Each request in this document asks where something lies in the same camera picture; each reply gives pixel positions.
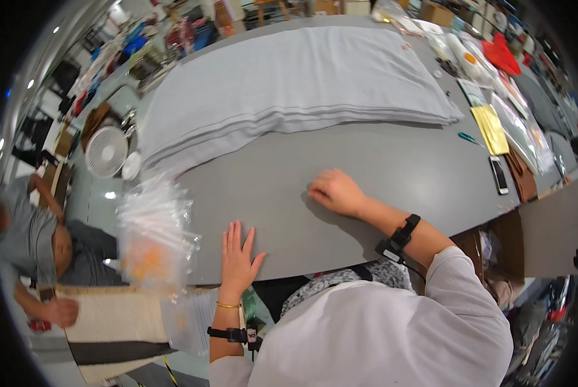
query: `yellow envelope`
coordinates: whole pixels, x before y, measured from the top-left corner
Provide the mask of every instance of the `yellow envelope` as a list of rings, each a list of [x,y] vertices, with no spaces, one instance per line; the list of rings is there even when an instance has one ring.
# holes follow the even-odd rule
[[[509,153],[510,149],[508,148],[504,128],[502,128],[502,123],[499,122],[499,117],[497,117],[497,113],[491,105],[471,108],[471,113],[478,123],[480,133],[485,138],[489,152],[494,156]]]

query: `wire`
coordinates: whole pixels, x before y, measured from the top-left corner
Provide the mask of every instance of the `wire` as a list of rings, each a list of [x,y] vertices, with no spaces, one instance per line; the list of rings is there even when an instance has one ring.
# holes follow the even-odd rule
[[[409,270],[413,271],[414,273],[416,273],[417,275],[420,276],[420,278],[422,278],[422,281],[424,281],[424,283],[426,284],[426,278],[424,278],[424,275],[422,275],[422,273],[420,273],[419,271],[417,271],[416,269],[414,269],[413,267],[409,266],[407,263],[402,262],[401,263],[404,267],[407,267]]]

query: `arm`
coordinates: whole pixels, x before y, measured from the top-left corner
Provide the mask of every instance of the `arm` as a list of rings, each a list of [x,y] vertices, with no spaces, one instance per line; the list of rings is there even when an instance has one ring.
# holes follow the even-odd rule
[[[254,228],[241,245],[242,226],[240,221],[229,224],[228,232],[222,233],[222,284],[218,302],[224,305],[239,305],[242,293],[257,276],[265,253],[258,254],[250,263]],[[216,314],[211,325],[214,329],[239,328],[239,308],[216,306]],[[242,345],[228,342],[219,337],[210,337],[210,363],[225,356],[244,356]]]
[[[30,295],[20,281],[14,288],[14,299],[22,306],[26,314],[40,320],[50,321],[60,328],[74,325],[78,317],[76,301],[53,297],[48,304],[45,304]]]
[[[397,228],[405,226],[405,219],[410,215],[364,195],[349,176],[337,169],[325,170],[317,175],[310,185],[309,196],[336,213],[357,217],[373,225],[387,236],[392,236]],[[405,246],[405,252],[428,269],[435,254],[448,246],[455,244],[422,219],[411,233],[411,241]]]
[[[57,203],[53,197],[53,194],[51,194],[51,189],[37,174],[31,175],[31,181],[29,183],[29,193],[33,192],[34,190],[39,192],[39,196],[44,197],[44,199],[48,202],[48,208],[50,208],[51,212],[55,215],[59,223],[63,224],[65,221],[63,209],[59,203]]]

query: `gray table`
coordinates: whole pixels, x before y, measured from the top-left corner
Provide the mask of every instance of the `gray table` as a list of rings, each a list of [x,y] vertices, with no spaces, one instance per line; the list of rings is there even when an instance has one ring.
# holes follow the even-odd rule
[[[325,25],[393,28],[358,16],[292,20],[225,39],[186,60],[257,36]],[[410,36],[405,40],[429,71],[439,68],[426,40]],[[455,125],[347,123],[307,133],[270,133],[182,175],[180,182],[195,195],[194,229],[203,235],[192,283],[220,282],[220,236],[236,219],[257,228],[255,251],[269,254],[259,280],[378,258],[374,252],[382,237],[378,230],[308,199],[308,183],[324,168],[340,168],[366,194],[418,213],[449,236],[517,207],[508,169],[504,168],[510,194],[499,196],[488,151],[457,136],[463,131],[483,142],[457,82],[447,73],[437,82],[465,114]]]

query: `gray shirt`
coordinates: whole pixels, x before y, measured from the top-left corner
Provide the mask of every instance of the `gray shirt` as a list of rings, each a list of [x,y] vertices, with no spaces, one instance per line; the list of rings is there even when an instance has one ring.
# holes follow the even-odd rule
[[[57,281],[53,233],[57,219],[29,201],[31,176],[11,182],[0,195],[10,216],[10,226],[0,234],[0,261],[11,264],[19,275],[38,283]]]

